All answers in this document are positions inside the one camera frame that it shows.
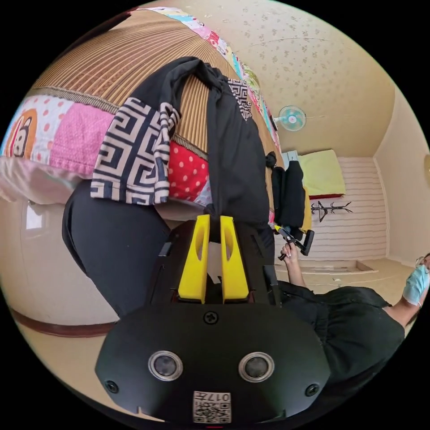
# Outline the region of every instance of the wall fan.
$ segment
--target wall fan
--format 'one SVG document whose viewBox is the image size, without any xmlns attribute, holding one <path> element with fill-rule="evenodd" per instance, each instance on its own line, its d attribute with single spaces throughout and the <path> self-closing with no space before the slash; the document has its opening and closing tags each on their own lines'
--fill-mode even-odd
<svg viewBox="0 0 430 430">
<path fill-rule="evenodd" d="M 306 114 L 296 106 L 285 106 L 273 121 L 276 125 L 281 124 L 288 131 L 299 131 L 306 124 Z"/>
</svg>

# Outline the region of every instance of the screw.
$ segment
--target screw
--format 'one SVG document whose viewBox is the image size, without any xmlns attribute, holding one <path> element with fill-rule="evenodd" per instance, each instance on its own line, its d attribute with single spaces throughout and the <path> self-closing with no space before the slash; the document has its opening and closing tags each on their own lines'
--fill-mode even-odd
<svg viewBox="0 0 430 430">
<path fill-rule="evenodd" d="M 305 396 L 306 397 L 312 397 L 315 394 L 317 394 L 318 391 L 319 391 L 319 385 L 318 384 L 311 384 L 306 388 Z"/>
<path fill-rule="evenodd" d="M 110 391 L 112 394 L 116 394 L 120 389 L 113 381 L 106 381 L 105 385 L 106 389 Z"/>
<path fill-rule="evenodd" d="M 206 312 L 203 316 L 203 320 L 206 324 L 216 324 L 218 322 L 218 314 L 216 312 Z"/>
</svg>

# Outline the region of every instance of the yellow pillow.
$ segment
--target yellow pillow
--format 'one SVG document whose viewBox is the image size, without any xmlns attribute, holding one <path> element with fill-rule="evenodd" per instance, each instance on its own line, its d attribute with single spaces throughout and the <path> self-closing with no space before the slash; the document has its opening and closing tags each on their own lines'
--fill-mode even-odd
<svg viewBox="0 0 430 430">
<path fill-rule="evenodd" d="M 300 155 L 298 159 L 309 196 L 346 193 L 342 170 L 332 149 Z"/>
</svg>

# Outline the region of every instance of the woven mat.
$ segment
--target woven mat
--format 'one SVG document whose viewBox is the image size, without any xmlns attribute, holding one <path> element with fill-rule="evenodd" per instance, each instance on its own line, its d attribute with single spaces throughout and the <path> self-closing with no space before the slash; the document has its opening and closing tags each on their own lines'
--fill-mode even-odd
<svg viewBox="0 0 430 430">
<path fill-rule="evenodd" d="M 157 12 L 138 10 L 114 29 L 85 42 L 53 63 L 28 95 L 60 97 L 115 114 L 151 73 L 184 56 L 196 56 L 220 69 L 225 76 L 238 79 L 221 54 L 181 22 Z M 206 160 L 208 94 L 208 88 L 197 78 L 188 79 L 181 101 L 182 120 L 174 137 L 178 144 Z M 275 151 L 282 163 L 264 119 L 253 104 L 251 113 L 265 153 Z M 269 170 L 266 184 L 273 208 Z"/>
</svg>

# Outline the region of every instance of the greek key pattern fabric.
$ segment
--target greek key pattern fabric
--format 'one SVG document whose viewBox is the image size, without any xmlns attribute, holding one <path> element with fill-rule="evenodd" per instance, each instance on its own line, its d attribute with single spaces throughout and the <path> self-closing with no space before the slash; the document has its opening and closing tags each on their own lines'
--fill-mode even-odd
<svg viewBox="0 0 430 430">
<path fill-rule="evenodd" d="M 156 110 L 128 98 L 101 145 L 91 197 L 145 206 L 166 202 L 170 139 L 180 118 L 169 103 L 161 103 Z"/>
<path fill-rule="evenodd" d="M 243 119 L 247 121 L 252 116 L 251 102 L 248 101 L 248 87 L 237 79 L 229 79 L 228 86 L 239 104 Z"/>
</svg>

